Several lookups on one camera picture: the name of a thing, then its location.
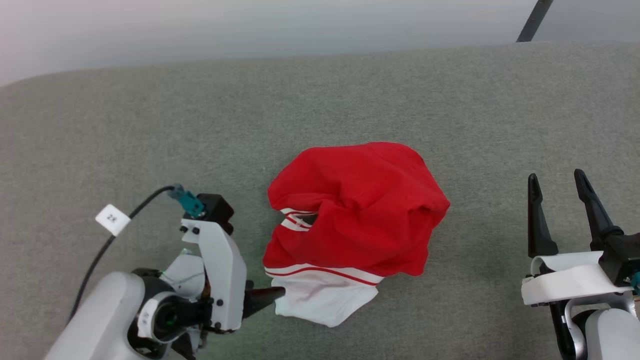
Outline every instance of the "black cable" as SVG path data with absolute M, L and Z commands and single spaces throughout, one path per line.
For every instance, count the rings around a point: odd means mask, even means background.
M 168 190 L 174 190 L 174 189 L 175 189 L 174 186 L 165 186 L 164 188 L 160 188 L 156 190 L 153 194 L 149 195 L 149 197 L 147 197 L 146 200 L 144 200 L 140 205 L 138 205 L 138 207 L 134 211 L 132 211 L 131 214 L 129 214 L 129 218 L 133 219 L 140 212 L 140 210 L 142 210 L 145 206 L 147 206 L 149 202 L 151 202 L 151 200 L 155 199 L 155 197 L 157 197 L 161 193 Z M 78 310 L 78 307 L 80 306 L 80 300 L 82 299 L 82 294 L 84 293 L 84 289 L 86 288 L 86 285 L 89 282 L 89 278 L 91 277 L 93 270 L 95 270 L 95 266 L 98 265 L 98 261 L 100 261 L 100 258 L 102 258 L 104 253 L 107 251 L 107 249 L 115 239 L 116 239 L 116 236 L 111 235 L 109 239 L 107 239 L 107 242 L 104 243 L 100 251 L 98 251 L 98 254 L 95 256 L 93 261 L 91 262 L 91 265 L 89 266 L 89 270 L 86 271 L 86 274 L 84 275 L 84 279 L 82 280 L 82 285 L 80 285 L 80 289 L 78 290 L 78 295 L 76 295 L 76 301 L 74 302 L 74 306 L 71 309 L 71 314 L 69 314 L 69 320 L 67 320 L 67 323 L 69 323 L 71 319 L 73 319 L 74 315 L 76 314 L 76 311 Z

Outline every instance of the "red and white striped trim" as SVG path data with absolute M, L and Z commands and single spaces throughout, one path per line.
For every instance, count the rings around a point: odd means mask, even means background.
M 356 268 L 323 268 L 320 266 L 314 266 L 311 264 L 298 264 L 288 266 L 286 268 L 264 268 L 267 275 L 272 277 L 287 277 L 303 272 L 315 272 L 315 275 L 323 276 L 325 274 L 327 279 L 341 276 L 345 279 L 360 282 L 362 284 L 376 286 L 384 279 L 382 276 L 370 274 L 368 272 L 356 269 Z
M 280 212 L 286 215 L 286 218 L 280 225 L 293 231 L 309 231 L 309 229 L 311 229 L 311 225 L 299 218 L 298 215 L 315 215 L 318 213 L 317 211 L 295 210 L 291 208 L 284 208 L 280 210 Z

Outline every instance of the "teal connector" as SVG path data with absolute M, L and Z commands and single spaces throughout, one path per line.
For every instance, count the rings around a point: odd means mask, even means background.
M 640 285 L 640 272 L 636 272 L 631 277 L 631 286 L 636 290 L 636 294 L 640 295 L 640 288 L 638 288 L 638 285 Z
M 182 185 L 175 184 L 169 196 L 178 200 L 184 211 L 192 218 L 201 218 L 204 216 L 204 204 L 198 200 L 191 192 L 186 191 Z

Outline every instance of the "white wall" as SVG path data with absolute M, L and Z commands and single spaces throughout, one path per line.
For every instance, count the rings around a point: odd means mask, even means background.
M 95 67 L 505 44 L 534 3 L 0 0 L 0 86 Z
M 555 0 L 533 40 L 640 42 L 640 0 Z

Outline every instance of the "black metal bar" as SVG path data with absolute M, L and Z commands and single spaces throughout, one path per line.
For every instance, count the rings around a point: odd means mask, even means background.
M 536 6 L 531 10 L 531 15 L 527 19 L 527 22 L 524 24 L 522 31 L 520 32 L 520 36 L 516 42 L 528 42 L 533 39 L 533 36 L 536 34 L 540 23 L 542 23 L 542 19 L 545 18 L 547 14 L 547 10 L 551 6 L 554 0 L 538 0 Z

